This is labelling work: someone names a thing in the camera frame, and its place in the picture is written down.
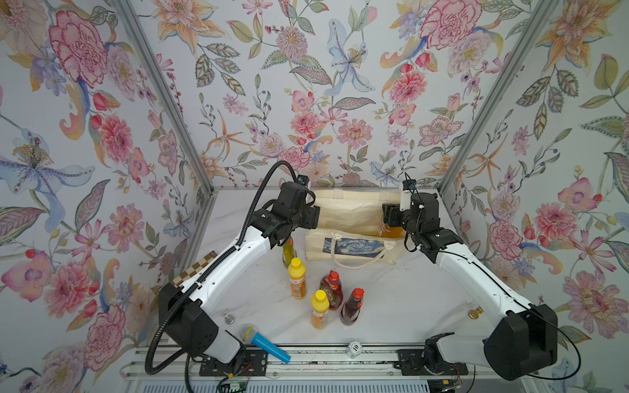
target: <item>flower print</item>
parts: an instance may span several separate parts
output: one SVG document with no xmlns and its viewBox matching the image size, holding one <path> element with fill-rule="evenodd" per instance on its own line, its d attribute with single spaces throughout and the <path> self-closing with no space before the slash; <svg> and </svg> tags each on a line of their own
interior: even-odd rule
<svg viewBox="0 0 629 393">
<path fill-rule="evenodd" d="M 261 136 L 257 145 L 260 153 L 268 157 L 275 157 L 284 149 L 282 137 L 277 133 Z"/>
<path fill-rule="evenodd" d="M 501 219 L 496 220 L 489 227 L 489 239 L 494 250 L 507 260 L 514 260 L 522 254 L 520 244 L 522 236 L 518 233 L 518 229 L 507 221 Z"/>
<path fill-rule="evenodd" d="M 112 246 L 118 245 L 118 253 L 129 251 L 129 243 L 135 243 L 144 239 L 142 229 L 144 229 L 144 221 L 142 212 L 135 208 L 135 204 L 131 203 L 126 206 L 118 206 L 117 214 L 111 214 L 109 219 L 113 222 L 108 225 L 106 232 L 108 233 L 108 241 Z"/>
<path fill-rule="evenodd" d="M 462 121 L 452 121 L 444 116 L 437 116 L 429 125 L 420 127 L 420 135 L 422 138 L 420 139 L 419 145 L 436 145 L 459 131 L 462 126 Z"/>
<path fill-rule="evenodd" d="M 126 125 L 126 120 L 115 115 L 105 116 L 101 125 L 101 144 L 109 158 L 115 162 L 126 161 L 133 146 L 131 128 Z"/>
<path fill-rule="evenodd" d="M 247 0 L 247 1 L 249 2 L 249 4 L 247 3 L 242 4 L 242 8 L 251 10 L 251 11 L 247 11 L 247 15 L 250 15 L 256 11 L 258 11 L 258 14 L 262 15 L 262 9 L 267 9 L 273 5 L 273 3 L 270 3 L 264 0 Z"/>
<path fill-rule="evenodd" d="M 415 108 L 417 108 L 415 104 L 398 105 L 389 116 L 389 124 L 397 123 L 401 126 L 406 126 L 413 113 L 415 113 Z"/>
<path fill-rule="evenodd" d="M 131 334 L 139 333 L 147 323 L 151 312 L 151 295 L 144 287 L 133 290 L 126 309 L 126 329 Z"/>
<path fill-rule="evenodd" d="M 574 211 L 595 209 L 598 203 L 593 198 L 594 191 L 587 177 L 581 177 L 557 194 L 557 199 Z"/>
<path fill-rule="evenodd" d="M 9 289 L 19 293 L 22 299 L 34 302 L 42 296 L 43 288 L 48 285 L 52 263 L 45 252 L 25 262 L 17 263 L 2 274 L 2 282 Z"/>
<path fill-rule="evenodd" d="M 438 162 L 435 162 L 432 164 L 432 166 L 435 169 L 431 170 L 430 172 L 427 172 L 426 175 L 443 176 L 447 172 L 451 163 L 452 163 L 452 156 L 444 154 L 441 156 L 441 158 L 439 158 Z"/>
<path fill-rule="evenodd" d="M 418 71 L 405 72 L 393 83 L 393 87 L 389 92 L 391 100 L 396 104 L 404 104 L 413 102 L 426 91 L 424 74 Z"/>
<path fill-rule="evenodd" d="M 360 185 L 360 175 L 356 172 L 347 172 L 343 175 L 343 184 L 345 187 L 357 187 Z"/>
<path fill-rule="evenodd" d="M 177 138 L 175 133 L 172 130 L 168 131 L 168 135 L 159 138 L 157 143 L 160 152 L 157 162 L 168 168 L 168 173 L 172 176 L 177 170 Z"/>
<path fill-rule="evenodd" d="M 62 345 L 48 354 L 39 378 L 40 392 L 66 393 L 83 378 L 85 354 L 83 343 Z"/>
<path fill-rule="evenodd" d="M 489 269 L 509 288 L 520 289 L 520 273 L 513 264 L 501 257 L 494 257 L 489 260 Z"/>
<path fill-rule="evenodd" d="M 303 91 L 294 91 L 292 93 L 292 105 L 293 112 L 309 111 L 315 102 L 315 97 L 311 92 L 308 94 Z"/>
<path fill-rule="evenodd" d="M 0 155 L 0 179 L 4 179 L 13 194 L 20 194 L 24 190 L 41 192 L 50 206 L 48 219 L 44 224 L 46 232 L 52 232 L 65 217 L 65 209 L 56 192 L 62 185 L 79 187 L 92 177 L 94 167 L 80 167 L 70 165 L 63 169 L 48 167 L 53 164 L 50 150 L 44 139 L 34 132 L 22 129 L 22 138 L 13 140 L 17 146 L 13 155 L 19 157 L 20 162 L 13 162 Z"/>
<path fill-rule="evenodd" d="M 389 144 L 397 147 L 400 146 L 405 146 L 408 145 L 408 140 L 404 137 L 404 135 L 399 131 L 396 130 L 394 132 L 390 132 L 388 131 L 387 134 L 389 134 Z"/>
<path fill-rule="evenodd" d="M 287 27 L 277 34 L 276 44 L 289 60 L 300 60 L 308 51 L 306 36 L 296 27 Z"/>
<path fill-rule="evenodd" d="M 159 20 L 157 35 L 160 41 L 179 36 L 196 54 L 199 36 L 219 38 L 227 36 L 216 23 L 209 20 L 217 7 L 204 0 L 151 0 L 157 9 L 153 18 Z"/>
<path fill-rule="evenodd" d="M 369 84 L 369 79 L 360 75 L 357 71 L 360 65 L 367 58 L 367 44 L 349 48 L 345 53 L 345 42 L 347 33 L 345 28 L 337 19 L 330 21 L 330 38 L 328 39 L 328 52 L 332 55 L 332 67 L 338 71 L 337 84 L 323 93 L 326 96 L 337 96 L 341 93 L 344 83 L 350 79 L 354 88 L 360 92 L 368 92 L 376 88 Z"/>
<path fill-rule="evenodd" d="M 605 276 L 598 270 L 594 275 L 579 272 L 576 280 L 566 277 L 564 292 L 572 297 L 568 302 L 568 318 L 576 323 L 583 322 L 583 327 L 590 333 L 594 332 L 596 323 L 598 334 L 605 338 L 614 338 L 617 331 L 628 331 L 628 322 L 622 314 L 629 311 L 629 304 L 626 300 L 616 298 L 620 293 L 616 285 L 603 287 L 603 284 Z"/>
<path fill-rule="evenodd" d="M 305 168 L 310 163 L 310 153 L 304 152 L 303 147 L 291 147 L 277 155 L 278 161 L 287 161 L 294 170 Z"/>
<path fill-rule="evenodd" d="M 336 111 L 332 108 L 328 109 L 328 114 L 325 114 L 324 112 L 321 112 L 321 116 L 323 117 L 323 120 L 321 120 L 321 123 L 327 123 L 330 122 L 331 125 L 334 125 L 334 120 L 341 120 L 347 117 L 347 113 L 343 113 L 341 114 L 341 109 L 337 109 Z"/>
<path fill-rule="evenodd" d="M 168 223 L 164 226 L 164 233 L 171 237 L 185 236 L 189 238 L 192 236 L 192 232 L 188 229 L 188 226 L 192 223 L 192 213 L 187 218 L 181 213 L 181 210 L 177 210 L 175 215 L 175 222 Z"/>
<path fill-rule="evenodd" d="M 74 81 L 81 78 L 91 88 L 103 83 L 107 53 L 96 27 L 74 11 L 59 11 L 56 19 L 48 34 L 65 73 Z"/>
<path fill-rule="evenodd" d="M 519 207 L 520 197 L 516 197 L 506 191 L 501 192 L 491 201 L 491 209 L 494 216 L 509 223 L 513 221 Z"/>
<path fill-rule="evenodd" d="M 211 179 L 214 176 L 222 176 L 227 177 L 227 173 L 218 165 L 218 158 L 208 157 L 205 153 L 201 155 L 201 163 L 205 168 L 205 173 L 208 174 L 208 177 Z"/>
<path fill-rule="evenodd" d="M 51 289 L 44 296 L 48 315 L 61 318 L 65 313 L 78 310 L 87 297 L 89 284 L 91 280 L 83 263 L 70 261 L 60 266 L 50 279 Z"/>
<path fill-rule="evenodd" d="M 616 270 L 616 267 L 614 265 L 612 265 L 611 263 L 603 259 L 603 258 L 613 258 L 615 255 L 613 252 L 608 251 L 608 250 L 596 251 L 596 249 L 599 248 L 605 242 L 605 239 L 603 237 L 597 237 L 596 239 L 592 241 L 592 243 L 589 243 L 588 232 L 582 230 L 581 241 L 577 241 L 572 236 L 569 236 L 569 239 L 577 249 L 582 251 L 582 253 L 579 254 L 579 260 L 584 260 L 586 257 L 589 257 L 590 262 L 592 262 L 596 270 L 598 270 L 601 273 L 603 273 L 601 266 L 609 270 L 610 272 L 613 272 L 614 270 Z"/>
<path fill-rule="evenodd" d="M 46 46 L 47 20 L 39 0 L 5 0 L 0 12 L 0 41 L 13 52 L 37 56 Z"/>
<path fill-rule="evenodd" d="M 299 171 L 300 175 L 306 175 L 312 182 L 320 180 L 322 177 L 327 176 L 330 173 L 328 170 L 328 164 L 325 162 L 318 162 L 311 160 L 310 163 L 302 170 Z"/>
<path fill-rule="evenodd" d="M 98 238 L 101 237 L 103 233 L 107 232 L 107 230 L 109 229 L 108 227 L 109 226 L 106 225 L 101 228 L 101 220 L 99 219 L 96 220 L 96 224 L 94 225 L 93 230 L 92 224 L 87 223 L 85 225 L 85 234 L 87 236 L 83 236 L 79 233 L 74 237 L 74 240 L 83 244 L 83 246 L 73 249 L 72 256 L 76 257 L 78 254 L 85 253 L 84 259 L 87 260 L 89 257 L 91 257 L 92 250 L 98 250 L 101 247 L 100 244 L 96 243 L 96 240 L 98 240 Z"/>
<path fill-rule="evenodd" d="M 111 45 L 107 52 L 109 79 L 120 89 L 122 95 L 133 101 L 135 95 L 135 72 L 126 50 Z"/>
<path fill-rule="evenodd" d="M 149 180 L 148 193 L 154 199 L 160 199 L 166 193 L 166 182 L 163 180 Z"/>
<path fill-rule="evenodd" d="M 475 67 L 491 45 L 491 37 L 484 31 L 476 31 L 450 48 L 448 75 L 460 74 Z"/>
<path fill-rule="evenodd" d="M 576 67 L 589 72 L 589 43 L 609 36 L 605 19 L 621 4 L 615 0 L 568 0 L 553 27 L 537 41 L 537 46 L 550 47 L 545 72 L 565 57 Z"/>
<path fill-rule="evenodd" d="M 319 119 L 317 119 L 314 112 L 299 112 L 291 121 L 291 128 L 300 135 L 310 135 L 315 132 L 319 125 Z"/>
<path fill-rule="evenodd" d="M 175 69 L 169 68 L 172 65 L 172 60 L 167 58 L 166 60 L 162 61 L 162 54 L 158 53 L 155 55 L 155 59 L 157 60 L 157 63 L 159 64 L 159 67 L 162 69 L 162 71 L 166 72 L 166 71 L 175 71 Z"/>
<path fill-rule="evenodd" d="M 551 240 L 567 240 L 577 230 L 577 218 L 557 202 L 543 203 L 537 209 L 535 223 L 540 232 Z"/>
<path fill-rule="evenodd" d="M 133 293 L 133 284 L 129 284 L 128 282 L 121 282 L 120 287 L 116 288 L 116 299 L 118 300 L 118 304 L 122 308 L 126 308 L 129 305 L 131 294 Z"/>
<path fill-rule="evenodd" d="M 346 121 L 345 124 L 339 127 L 337 139 L 341 143 L 347 142 L 348 145 L 358 150 L 361 146 L 367 144 L 366 140 L 371 139 L 372 130 L 373 127 L 364 120 L 358 121 L 358 119 L 353 119 L 351 123 Z"/>
<path fill-rule="evenodd" d="M 84 347 L 87 368 L 98 371 L 114 357 L 123 339 L 125 321 L 125 312 L 115 304 L 108 312 L 96 314 L 96 322 L 87 331 Z"/>
<path fill-rule="evenodd" d="M 428 37 L 427 48 L 450 47 L 472 31 L 481 13 L 476 0 L 437 0 L 421 26 L 420 38 Z"/>
</svg>

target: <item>leaf print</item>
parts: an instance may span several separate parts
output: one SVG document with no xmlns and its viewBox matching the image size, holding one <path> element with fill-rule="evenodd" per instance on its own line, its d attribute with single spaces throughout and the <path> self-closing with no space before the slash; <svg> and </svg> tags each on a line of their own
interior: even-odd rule
<svg viewBox="0 0 629 393">
<path fill-rule="evenodd" d="M 224 43 L 211 43 L 206 48 L 215 55 L 222 57 L 238 57 L 240 53 L 229 45 Z"/>
<path fill-rule="evenodd" d="M 295 67 L 291 73 L 303 76 L 308 82 L 319 85 L 331 85 L 330 76 L 322 68 L 307 69 L 305 67 Z"/>
<path fill-rule="evenodd" d="M 279 50 L 271 52 L 267 60 L 264 60 L 264 64 L 262 65 L 262 69 L 265 70 L 275 64 L 286 63 L 288 58 Z"/>
<path fill-rule="evenodd" d="M 581 128 L 590 131 L 598 131 L 610 138 L 622 138 L 624 134 L 623 119 L 620 116 L 605 116 L 592 120 L 589 123 L 581 124 Z"/>
<path fill-rule="evenodd" d="M 92 191 L 90 191 L 77 206 L 76 213 L 74 214 L 74 224 L 76 225 L 77 232 L 80 232 L 81 228 L 98 213 L 98 209 L 101 208 L 107 183 L 109 183 L 109 179 L 98 182 L 92 187 Z"/>
<path fill-rule="evenodd" d="M 367 104 L 375 104 L 375 103 L 376 103 L 375 101 L 369 98 L 346 97 L 339 100 L 336 104 L 334 104 L 333 108 L 351 111 L 353 109 L 358 109 L 361 106 L 365 106 Z"/>
<path fill-rule="evenodd" d="M 629 159 L 620 153 L 605 153 L 614 166 L 614 183 L 629 202 Z"/>
<path fill-rule="evenodd" d="M 557 83 L 559 89 L 566 93 L 569 97 L 576 97 L 579 95 L 579 81 L 574 74 L 567 70 L 557 71 Z"/>
<path fill-rule="evenodd" d="M 548 109 L 553 113 L 561 113 L 564 108 L 564 96 L 561 94 L 561 90 L 555 86 L 550 86 L 548 92 Z"/>
<path fill-rule="evenodd" d="M 629 273 L 629 244 L 622 241 L 606 241 L 611 250 L 616 254 L 618 263 Z"/>
<path fill-rule="evenodd" d="M 30 228 L 44 210 L 36 208 L 0 208 L 0 245 L 15 240 Z"/>
<path fill-rule="evenodd" d="M 542 96 L 549 82 L 550 77 L 539 78 L 524 91 L 524 94 L 516 101 L 516 104 L 524 107 L 535 104 Z"/>
</svg>

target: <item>orange juice bottle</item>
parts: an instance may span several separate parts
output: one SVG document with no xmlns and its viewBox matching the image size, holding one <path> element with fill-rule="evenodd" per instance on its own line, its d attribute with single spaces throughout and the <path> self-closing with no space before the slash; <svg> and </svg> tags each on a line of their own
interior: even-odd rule
<svg viewBox="0 0 629 393">
<path fill-rule="evenodd" d="M 320 289 L 314 293 L 310 304 L 313 307 L 313 315 L 311 317 L 313 326 L 316 329 L 323 329 L 328 323 L 328 310 L 330 308 L 328 295 Z"/>
<path fill-rule="evenodd" d="M 288 275 L 291 276 L 292 296 L 301 300 L 306 297 L 306 266 L 301 259 L 293 258 L 288 266 Z"/>
</svg>

